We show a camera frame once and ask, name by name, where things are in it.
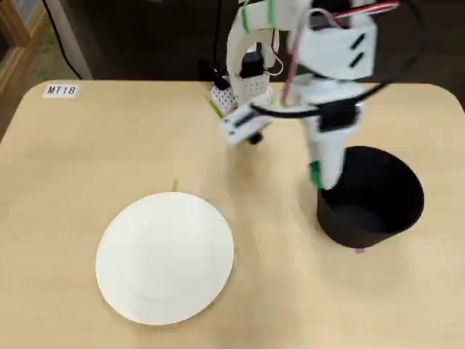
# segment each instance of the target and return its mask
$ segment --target floor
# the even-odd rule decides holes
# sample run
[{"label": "floor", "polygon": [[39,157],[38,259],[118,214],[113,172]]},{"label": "floor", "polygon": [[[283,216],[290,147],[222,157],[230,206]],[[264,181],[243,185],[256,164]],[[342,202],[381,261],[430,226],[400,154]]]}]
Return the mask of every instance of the floor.
[{"label": "floor", "polygon": [[8,91],[0,105],[0,139],[7,129],[23,95],[31,88],[48,80],[75,79],[63,60],[57,40],[50,30],[44,44],[14,91]]}]

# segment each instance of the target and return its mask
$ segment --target cable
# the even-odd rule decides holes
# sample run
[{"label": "cable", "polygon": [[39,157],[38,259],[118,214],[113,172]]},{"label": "cable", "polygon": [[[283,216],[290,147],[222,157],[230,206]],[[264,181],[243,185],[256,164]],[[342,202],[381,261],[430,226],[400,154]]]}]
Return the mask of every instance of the cable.
[{"label": "cable", "polygon": [[[360,103],[364,100],[367,100],[368,98],[372,97],[374,94],[380,92],[382,89],[388,87],[390,84],[395,83],[398,81],[408,70],[412,68],[412,66],[417,62],[417,60],[420,58],[421,54],[426,48],[426,43],[427,43],[427,37],[426,37],[426,23],[423,14],[421,13],[420,7],[416,3],[415,0],[402,0],[403,2],[406,3],[408,6],[409,10],[411,11],[413,17],[415,18],[416,22],[418,23],[418,26],[420,28],[420,40],[418,44],[417,50],[400,66],[400,69],[393,74],[391,78],[385,79],[383,82],[377,84],[375,87],[369,89],[367,92],[362,93],[361,95],[357,97],[353,97],[347,100],[340,100],[339,103],[340,105],[344,105],[346,103],[348,104],[357,104]],[[299,37],[302,37],[302,34],[299,33],[299,31],[303,31],[303,26],[299,26],[298,33],[296,34],[296,41],[294,41],[294,48],[293,48],[293,61],[296,60],[294,56],[296,56],[296,53],[299,50],[299,46],[297,45],[299,41],[297,39],[301,39]],[[289,77],[288,80],[293,79],[294,77],[291,74],[292,72],[289,71]],[[312,111],[307,111],[303,113],[286,113],[286,112],[276,112],[276,111],[269,111],[265,108],[258,107],[256,105],[251,105],[251,108],[258,113],[262,113],[264,115],[268,116],[273,116],[275,118],[281,118],[281,119],[303,119],[307,118],[309,116],[314,116],[315,115],[315,110]]]},{"label": "cable", "polygon": [[275,35],[276,35],[276,29],[273,29],[273,31],[272,31],[272,39],[271,39],[271,50],[272,50],[273,54],[275,55],[276,60],[280,64],[281,69],[279,70],[279,73],[270,73],[269,71],[267,71],[268,75],[270,75],[270,76],[279,76],[284,71],[284,63],[279,58],[278,53],[276,52],[276,49],[275,49]]},{"label": "cable", "polygon": [[55,33],[55,36],[57,37],[58,46],[60,46],[60,51],[61,51],[61,55],[63,56],[63,59],[65,60],[66,64],[68,64],[68,67],[70,67],[72,72],[75,73],[75,75],[78,77],[78,79],[82,80],[81,74],[79,74],[78,71],[73,67],[73,65],[71,64],[71,62],[68,59],[68,56],[66,55],[66,51],[65,51],[65,48],[64,48],[63,43],[61,41],[60,34],[58,33],[57,25],[55,24],[52,13],[50,12],[49,5],[47,4],[46,0],[42,0],[42,3],[44,4],[45,11],[46,11],[46,13],[48,14],[48,16],[50,18],[50,22],[52,23],[53,31]]},{"label": "cable", "polygon": [[289,92],[291,91],[291,84],[297,73],[299,48],[302,42],[302,34],[304,33],[304,27],[307,24],[307,20],[309,19],[309,17],[311,17],[311,15],[316,12],[322,13],[325,16],[326,20],[333,25],[333,27],[341,28],[340,24],[334,20],[333,15],[326,9],[307,9],[302,13],[299,20],[296,38],[294,39],[294,44],[292,47],[291,66],[289,67],[288,78],[286,80],[286,84],[284,85],[283,96],[281,98],[281,104],[283,105],[286,105],[287,103],[287,98]]},{"label": "cable", "polygon": [[[351,10],[349,10],[349,11],[339,13],[335,17],[333,17],[333,15],[331,13],[329,13],[328,11],[326,11],[324,9],[317,8],[315,10],[317,10],[318,12],[322,12],[326,17],[326,20],[329,23],[333,24],[333,26],[342,27],[342,23],[340,22],[340,19],[343,19],[345,17],[349,17],[349,16],[354,15],[356,13],[363,13],[363,12],[367,13],[369,15],[377,15],[377,14],[380,14],[380,13],[383,13],[383,12],[388,12],[388,11],[391,11],[393,9],[397,9],[399,7],[399,5],[400,5],[400,3],[399,3],[398,0],[384,1],[382,3],[378,3],[378,4],[374,4],[374,5],[355,7],[355,8],[352,8]],[[311,9],[308,9],[306,12],[304,12],[304,16],[309,16],[311,14],[311,11],[312,11]],[[305,24],[306,24],[305,22],[300,22],[299,30],[298,30],[298,33],[296,34],[296,38],[294,40],[293,52],[291,54],[291,67],[289,68],[288,78],[286,80],[286,84],[284,86],[284,91],[283,91],[283,97],[281,99],[281,103],[284,104],[284,105],[286,105],[286,100],[287,100],[287,97],[288,97],[288,94],[289,94],[289,90],[291,88],[291,83],[294,80],[294,77],[295,77],[296,72],[297,72],[297,65],[298,65],[297,55],[299,53],[299,45],[300,45],[300,41],[302,40],[302,34],[303,34],[303,29],[304,29]]]},{"label": "cable", "polygon": [[359,103],[364,100],[367,100],[374,94],[380,92],[381,90],[388,87],[390,84],[395,83],[398,81],[407,71],[409,71],[413,65],[418,61],[420,56],[423,54],[424,50],[426,49],[427,44],[427,37],[426,37],[426,22],[421,13],[420,7],[416,3],[415,0],[402,0],[405,2],[409,10],[411,11],[412,15],[415,17],[416,22],[420,28],[420,42],[416,51],[400,66],[400,69],[394,73],[391,78],[385,79],[380,84],[376,85],[375,87],[369,89],[367,92],[362,93],[360,96],[355,98],[355,102]]}]

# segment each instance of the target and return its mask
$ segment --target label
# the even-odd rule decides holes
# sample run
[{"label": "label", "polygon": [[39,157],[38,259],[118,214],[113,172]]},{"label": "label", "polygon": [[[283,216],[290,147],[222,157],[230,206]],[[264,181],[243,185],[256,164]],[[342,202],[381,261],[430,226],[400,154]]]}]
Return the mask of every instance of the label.
[{"label": "label", "polygon": [[79,85],[48,84],[43,98],[74,98],[78,95]]}]

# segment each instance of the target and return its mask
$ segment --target dark background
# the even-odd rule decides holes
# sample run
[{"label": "dark background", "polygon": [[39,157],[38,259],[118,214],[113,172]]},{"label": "dark background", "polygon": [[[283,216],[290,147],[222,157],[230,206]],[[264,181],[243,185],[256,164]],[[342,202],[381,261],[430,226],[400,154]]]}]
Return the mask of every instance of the dark background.
[{"label": "dark background", "polygon": [[0,33],[0,62],[3,60],[7,54],[9,45],[7,39]]},{"label": "dark background", "polygon": [[[96,79],[196,80],[198,61],[211,60],[219,0],[62,0]],[[222,0],[219,55],[237,0]],[[420,0],[429,46],[403,81],[440,85],[465,104],[465,1]],[[416,24],[405,8],[382,17],[376,75],[389,74],[414,50]]]}]

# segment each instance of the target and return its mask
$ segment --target black cable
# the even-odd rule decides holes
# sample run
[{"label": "black cable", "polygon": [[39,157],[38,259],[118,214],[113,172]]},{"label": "black cable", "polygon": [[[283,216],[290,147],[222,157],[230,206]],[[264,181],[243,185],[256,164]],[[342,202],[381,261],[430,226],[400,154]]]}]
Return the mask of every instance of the black cable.
[{"label": "black cable", "polygon": [[61,51],[61,54],[62,54],[66,64],[68,64],[68,67],[70,67],[70,69],[72,70],[73,73],[75,73],[75,75],[78,77],[78,79],[82,80],[81,74],[78,73],[78,71],[73,67],[73,65],[69,61],[68,57],[66,56],[65,48],[63,47],[63,43],[62,43],[60,35],[58,33],[57,25],[55,24],[52,13],[50,12],[49,5],[47,4],[47,2],[45,0],[42,0],[42,3],[44,4],[45,11],[46,11],[46,13],[48,14],[48,16],[50,18],[50,22],[52,23],[53,31],[55,33],[55,36],[57,37],[58,45],[60,46],[60,51]]},{"label": "black cable", "polygon": [[250,109],[259,115],[272,116],[273,118],[279,119],[304,119],[310,116],[319,116],[321,114],[318,109],[312,109],[311,111],[294,111],[292,113],[286,113],[285,111],[269,111],[268,109],[254,104],[250,104]]},{"label": "black cable", "polygon": [[[424,19],[423,13],[421,12],[419,5],[416,3],[416,0],[402,0],[402,2],[405,2],[407,4],[412,15],[415,17],[415,20],[418,23],[418,26],[421,31],[420,42],[419,42],[417,50],[400,66],[400,69],[396,73],[394,73],[391,78],[385,79],[381,83],[377,84],[375,87],[369,89],[367,92],[364,92],[357,97],[331,103],[333,104],[333,106],[337,104],[340,104],[340,106],[345,106],[351,103],[355,105],[357,103],[361,103],[364,100],[367,100],[368,98],[372,97],[374,94],[388,87],[390,84],[393,84],[396,81],[398,81],[405,73],[407,73],[407,71],[409,71],[413,67],[413,65],[418,61],[420,56],[423,54],[426,48],[426,43],[427,43],[426,21]],[[315,105],[315,107],[319,109],[321,109],[321,107],[323,106],[324,105],[321,105],[319,107],[318,105]],[[286,113],[286,112],[269,111],[265,108],[258,107],[256,105],[250,105],[250,107],[253,111],[256,111],[259,114],[267,115],[267,116],[271,116],[271,117],[275,117],[279,119],[304,119],[310,116],[320,115],[319,110],[311,110],[311,111],[302,112],[302,113],[296,113],[296,112]]]},{"label": "black cable", "polygon": [[413,53],[401,66],[400,69],[394,73],[388,79],[385,79],[375,87],[369,89],[367,92],[362,93],[360,96],[355,98],[355,102],[362,102],[367,100],[371,96],[375,95],[376,93],[380,92],[382,89],[385,89],[390,84],[393,84],[402,78],[402,76],[407,73],[418,61],[420,56],[423,54],[424,50],[426,49],[427,45],[427,37],[426,37],[426,21],[424,19],[423,13],[421,13],[420,6],[416,3],[416,0],[402,0],[401,2],[405,3],[411,14],[415,17],[416,22],[418,23],[420,29],[420,42],[418,48],[416,49],[415,53]]}]

